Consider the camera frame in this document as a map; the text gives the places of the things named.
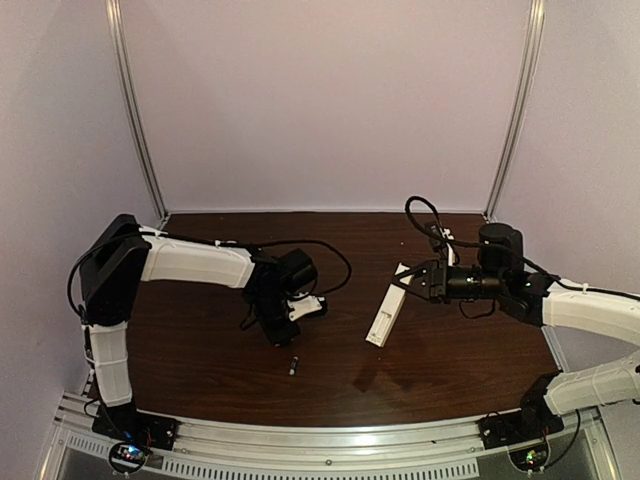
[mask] wooden table surface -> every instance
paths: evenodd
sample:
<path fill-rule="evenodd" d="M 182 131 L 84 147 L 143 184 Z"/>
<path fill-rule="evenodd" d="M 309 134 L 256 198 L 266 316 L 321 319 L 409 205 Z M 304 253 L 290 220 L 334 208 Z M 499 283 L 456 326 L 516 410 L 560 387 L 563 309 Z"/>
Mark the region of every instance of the wooden table surface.
<path fill-rule="evenodd" d="M 480 215 L 443 215 L 443 221 L 462 240 L 475 240 L 483 223 Z M 166 229 L 244 242 L 322 239 L 351 260 L 353 278 L 328 297 L 326 317 L 301 321 L 302 335 L 286 348 L 271 347 L 258 325 L 238 328 L 247 310 L 239 290 L 142 284 L 128 336 L 141 409 L 281 426 L 423 422 L 517 407 L 539 375 L 556 370 L 537 328 L 501 313 L 467 320 L 457 304 L 414 297 L 384 348 L 364 341 L 398 262 L 433 258 L 427 239 L 402 214 L 173 215 Z M 318 267 L 320 290 L 340 281 L 344 267 L 330 252 L 303 248 Z M 462 264 L 475 260 L 473 250 L 460 253 Z M 294 355 L 297 375 L 289 376 Z"/>

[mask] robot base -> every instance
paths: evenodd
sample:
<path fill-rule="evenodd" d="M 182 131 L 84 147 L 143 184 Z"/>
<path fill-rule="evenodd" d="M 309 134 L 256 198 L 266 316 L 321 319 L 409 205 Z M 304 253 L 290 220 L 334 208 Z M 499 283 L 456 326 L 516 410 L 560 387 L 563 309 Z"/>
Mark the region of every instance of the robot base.
<path fill-rule="evenodd" d="M 546 418 L 544 425 L 544 435 L 564 429 L 562 418 L 557 416 Z M 485 450 L 537 440 L 543 436 L 542 431 L 533 430 L 525 424 L 522 411 L 485 417 L 478 421 L 478 428 Z"/>
<path fill-rule="evenodd" d="M 139 415 L 140 423 L 144 425 L 145 433 L 143 437 L 146 437 L 146 429 L 149 429 L 151 434 L 151 449 L 169 450 L 173 449 L 173 442 L 176 438 L 176 431 L 178 429 L 178 421 L 174 418 L 161 417 L 158 415 L 149 415 L 146 413 L 137 413 Z M 117 431 L 113 424 L 101 413 L 98 413 L 97 418 L 93 422 L 91 430 L 99 435 L 114 438 L 122 441 L 138 441 L 146 446 L 147 441 L 143 439 L 130 439 Z"/>

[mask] vent slot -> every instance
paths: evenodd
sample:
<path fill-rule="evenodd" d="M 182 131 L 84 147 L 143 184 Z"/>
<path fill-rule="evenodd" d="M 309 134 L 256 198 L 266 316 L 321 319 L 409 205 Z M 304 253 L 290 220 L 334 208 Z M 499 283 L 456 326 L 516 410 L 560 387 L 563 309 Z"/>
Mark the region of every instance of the vent slot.
<path fill-rule="evenodd" d="M 402 473 L 292 475 L 290 472 L 264 474 L 244 468 L 228 468 L 178 458 L 164 458 L 162 471 L 188 480 L 464 480 L 477 478 L 475 459 L 411 469 Z"/>

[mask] small battery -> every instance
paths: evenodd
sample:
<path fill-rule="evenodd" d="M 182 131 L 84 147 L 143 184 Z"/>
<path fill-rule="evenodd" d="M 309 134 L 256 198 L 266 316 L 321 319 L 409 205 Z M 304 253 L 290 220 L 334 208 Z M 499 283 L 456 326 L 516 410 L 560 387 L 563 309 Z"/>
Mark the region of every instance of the small battery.
<path fill-rule="evenodd" d="M 298 357 L 293 357 L 293 360 L 291 360 L 291 365 L 289 366 L 289 375 L 291 376 L 295 375 L 297 369 L 298 369 Z"/>

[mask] robotic arm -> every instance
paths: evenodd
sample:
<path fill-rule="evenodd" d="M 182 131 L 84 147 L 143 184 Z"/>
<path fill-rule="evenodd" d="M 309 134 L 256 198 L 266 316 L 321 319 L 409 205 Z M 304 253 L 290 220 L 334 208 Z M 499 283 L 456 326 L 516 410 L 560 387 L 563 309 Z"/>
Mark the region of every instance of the robotic arm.
<path fill-rule="evenodd" d="M 640 346 L 637 297 L 603 293 L 547 273 L 526 272 L 522 234 L 500 223 L 480 228 L 478 266 L 452 265 L 442 253 L 450 248 L 444 232 L 429 234 L 438 230 L 437 225 L 421 229 L 431 237 L 441 258 L 394 276 L 394 285 L 434 303 L 491 299 L 524 323 L 576 328 Z M 410 285 L 401 281 L 411 276 Z M 628 399 L 640 399 L 640 350 L 580 372 L 545 375 L 524 396 L 520 412 L 487 417 L 480 429 L 486 448 L 508 445 L 538 438 L 543 429 L 561 430 L 559 415 L 564 413 Z"/>
<path fill-rule="evenodd" d="M 267 339 L 276 346 L 300 334 L 296 320 L 327 312 L 324 298 L 298 293 L 317 278 L 312 259 L 302 250 L 273 257 L 257 247 L 195 242 L 141 227 L 131 215 L 118 216 L 77 265 L 85 352 L 104 406 L 94 431 L 143 445 L 151 438 L 156 448 L 171 448 L 177 422 L 139 413 L 134 404 L 126 329 L 141 281 L 242 289 Z"/>

